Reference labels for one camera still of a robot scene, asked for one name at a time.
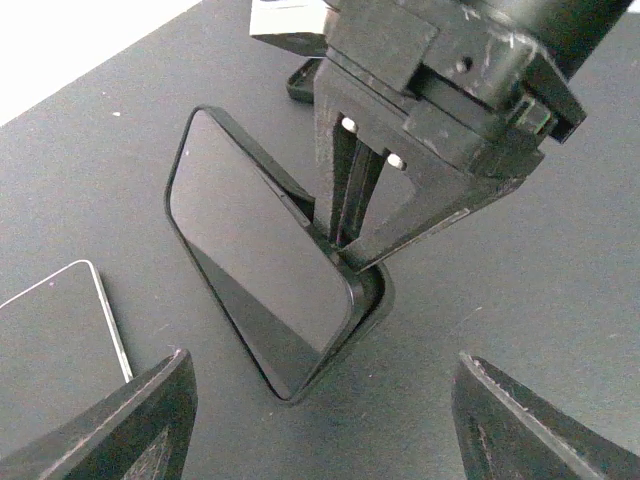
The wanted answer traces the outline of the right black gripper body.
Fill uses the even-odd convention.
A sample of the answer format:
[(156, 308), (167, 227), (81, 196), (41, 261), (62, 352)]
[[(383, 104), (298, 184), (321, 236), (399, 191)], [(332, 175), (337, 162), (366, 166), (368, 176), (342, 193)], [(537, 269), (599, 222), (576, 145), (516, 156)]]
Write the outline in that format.
[(433, 156), (464, 173), (524, 179), (545, 139), (565, 141), (585, 119), (569, 87), (587, 57), (583, 1), (329, 6), (316, 77), (343, 75), (375, 99), (367, 110), (384, 164), (407, 170)]

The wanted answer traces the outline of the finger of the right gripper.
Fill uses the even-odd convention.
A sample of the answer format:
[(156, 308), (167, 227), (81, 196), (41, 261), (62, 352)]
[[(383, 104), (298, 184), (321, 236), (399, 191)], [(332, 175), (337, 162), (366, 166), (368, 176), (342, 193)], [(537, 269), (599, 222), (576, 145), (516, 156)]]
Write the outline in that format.
[(384, 141), (373, 136), (376, 106), (360, 83), (320, 74), (314, 83), (315, 159), (320, 174), (314, 221), (342, 250), (361, 234), (384, 160)]
[(410, 199), (379, 226), (339, 250), (354, 271), (364, 271), (418, 239), (451, 226), (524, 182), (522, 177), (497, 179), (464, 173), (433, 156), (410, 163), (405, 174), (414, 188)]

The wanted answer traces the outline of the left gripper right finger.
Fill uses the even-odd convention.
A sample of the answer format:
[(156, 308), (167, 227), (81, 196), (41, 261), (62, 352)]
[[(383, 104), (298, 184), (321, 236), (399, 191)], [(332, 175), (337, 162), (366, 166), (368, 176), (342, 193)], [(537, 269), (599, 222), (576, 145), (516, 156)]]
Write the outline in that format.
[(639, 457), (487, 360), (459, 355), (452, 416), (468, 479), (637, 479)]

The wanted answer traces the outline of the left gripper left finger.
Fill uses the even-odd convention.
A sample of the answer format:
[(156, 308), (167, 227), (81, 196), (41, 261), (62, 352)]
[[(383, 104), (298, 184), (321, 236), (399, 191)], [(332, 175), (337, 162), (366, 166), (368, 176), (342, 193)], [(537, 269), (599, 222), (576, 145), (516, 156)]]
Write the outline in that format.
[(3, 479), (180, 479), (198, 406), (178, 350), (65, 425), (1, 460)]

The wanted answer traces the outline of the black smartphone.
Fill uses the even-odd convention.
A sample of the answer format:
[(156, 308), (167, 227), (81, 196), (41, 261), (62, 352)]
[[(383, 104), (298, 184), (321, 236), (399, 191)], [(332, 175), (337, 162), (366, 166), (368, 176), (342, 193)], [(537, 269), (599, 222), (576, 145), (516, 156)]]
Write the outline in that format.
[(352, 310), (337, 267), (204, 110), (193, 116), (170, 194), (184, 237), (316, 354)]

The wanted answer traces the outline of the silver edged smartphone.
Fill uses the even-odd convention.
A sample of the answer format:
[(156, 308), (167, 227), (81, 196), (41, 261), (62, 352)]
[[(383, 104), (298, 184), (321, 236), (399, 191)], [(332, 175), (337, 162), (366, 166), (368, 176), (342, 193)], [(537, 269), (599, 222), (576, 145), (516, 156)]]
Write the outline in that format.
[(76, 260), (1, 306), (1, 453), (66, 424), (133, 378), (98, 270)]

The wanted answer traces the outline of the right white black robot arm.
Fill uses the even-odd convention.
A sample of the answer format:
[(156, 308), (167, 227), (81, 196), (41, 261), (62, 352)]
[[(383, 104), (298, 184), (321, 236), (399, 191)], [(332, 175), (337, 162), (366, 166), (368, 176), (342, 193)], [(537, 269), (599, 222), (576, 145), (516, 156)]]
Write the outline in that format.
[(363, 271), (515, 191), (585, 119), (624, 1), (339, 1), (314, 82), (314, 221)]

